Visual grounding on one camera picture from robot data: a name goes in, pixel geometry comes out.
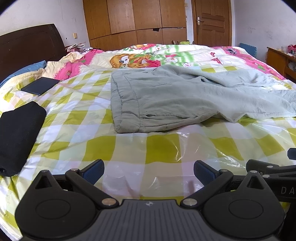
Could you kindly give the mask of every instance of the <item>wooden dresser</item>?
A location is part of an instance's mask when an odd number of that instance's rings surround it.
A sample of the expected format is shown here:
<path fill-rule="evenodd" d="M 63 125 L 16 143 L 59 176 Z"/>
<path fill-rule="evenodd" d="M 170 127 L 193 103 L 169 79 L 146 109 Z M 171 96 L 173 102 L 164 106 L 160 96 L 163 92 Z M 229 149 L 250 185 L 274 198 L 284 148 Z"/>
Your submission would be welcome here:
<path fill-rule="evenodd" d="M 291 61 L 296 63 L 296 58 L 268 47 L 266 63 L 274 67 L 282 76 L 296 83 L 296 72 L 288 67 Z"/>

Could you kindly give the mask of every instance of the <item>metal screw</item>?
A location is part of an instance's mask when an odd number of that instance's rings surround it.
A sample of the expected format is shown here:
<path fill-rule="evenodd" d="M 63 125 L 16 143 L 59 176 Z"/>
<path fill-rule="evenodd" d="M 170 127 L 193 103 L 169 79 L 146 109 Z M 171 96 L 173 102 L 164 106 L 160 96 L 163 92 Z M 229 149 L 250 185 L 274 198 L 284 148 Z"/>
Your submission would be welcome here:
<path fill-rule="evenodd" d="M 105 198 L 102 200 L 102 204 L 105 206 L 112 206 L 116 204 L 116 200 L 114 198 Z"/>
<path fill-rule="evenodd" d="M 197 204 L 197 200 L 194 198 L 186 198 L 183 200 L 183 204 L 186 206 L 194 206 Z"/>

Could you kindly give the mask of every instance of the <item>black robotic gripper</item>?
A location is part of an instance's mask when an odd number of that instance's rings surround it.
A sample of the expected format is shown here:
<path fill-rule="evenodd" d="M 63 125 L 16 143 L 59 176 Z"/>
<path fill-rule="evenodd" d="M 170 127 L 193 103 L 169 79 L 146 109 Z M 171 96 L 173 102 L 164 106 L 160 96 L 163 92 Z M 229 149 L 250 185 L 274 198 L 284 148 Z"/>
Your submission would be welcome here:
<path fill-rule="evenodd" d="M 294 159 L 294 149 L 288 156 Z M 202 161 L 194 174 L 204 187 L 183 199 L 123 200 L 96 188 L 104 163 L 64 175 L 41 171 L 20 201 L 15 219 L 22 241 L 296 240 L 296 165 L 249 160 L 246 176 Z M 279 201 L 290 202 L 287 216 Z"/>

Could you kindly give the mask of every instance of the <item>blue gripper pad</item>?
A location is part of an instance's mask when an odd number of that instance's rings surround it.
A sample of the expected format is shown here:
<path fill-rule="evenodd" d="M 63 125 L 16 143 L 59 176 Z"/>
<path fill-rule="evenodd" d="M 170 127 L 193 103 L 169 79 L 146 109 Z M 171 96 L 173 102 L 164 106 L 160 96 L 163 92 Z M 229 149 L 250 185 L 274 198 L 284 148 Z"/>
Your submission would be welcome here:
<path fill-rule="evenodd" d="M 104 174 L 105 165 L 101 159 L 94 161 L 92 164 L 88 165 L 80 172 L 82 177 L 87 180 L 89 183 L 94 185 L 100 177 Z"/>
<path fill-rule="evenodd" d="M 296 148 L 290 148 L 287 155 L 290 160 L 296 160 Z"/>
<path fill-rule="evenodd" d="M 205 186 L 216 179 L 220 173 L 203 161 L 196 161 L 193 167 L 194 175 Z"/>

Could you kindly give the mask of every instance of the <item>bed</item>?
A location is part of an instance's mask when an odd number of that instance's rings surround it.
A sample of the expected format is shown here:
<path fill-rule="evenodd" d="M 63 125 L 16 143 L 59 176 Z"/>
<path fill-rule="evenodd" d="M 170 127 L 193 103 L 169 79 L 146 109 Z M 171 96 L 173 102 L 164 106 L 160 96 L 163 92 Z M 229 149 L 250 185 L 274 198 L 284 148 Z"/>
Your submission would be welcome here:
<path fill-rule="evenodd" d="M 59 61 L 66 50 L 54 24 L 20 29 L 0 37 L 1 50 L 0 80 L 13 72 L 33 63 Z"/>
<path fill-rule="evenodd" d="M 56 51 L 61 44 L 51 50 L 43 46 L 44 56 L 47 50 Z M 23 54 L 20 51 L 16 54 L 21 61 Z M 270 89 L 296 89 L 293 82 L 244 49 L 200 45 L 143 44 L 117 51 L 70 53 L 59 61 L 48 62 L 44 69 L 10 79 L 0 88 L 0 115 L 29 101 L 37 102 L 47 111 L 22 171 L 12 178 L 0 177 L 0 226 L 12 240 L 21 237 L 14 211 L 31 181 L 43 169 L 62 174 L 100 158 L 105 163 L 105 173 L 96 186 L 118 200 L 180 201 L 202 187 L 193 174 L 196 160 L 203 160 L 217 170 L 229 169 L 236 175 L 246 174 L 249 159 L 282 166 L 295 164 L 287 158 L 287 150 L 296 145 L 295 118 L 243 117 L 237 123 L 210 118 L 164 132 L 116 133 L 110 108 L 112 72 L 165 64 L 205 72 L 257 69 L 280 80 Z M 19 90 L 40 76 L 62 81 L 41 96 Z"/>

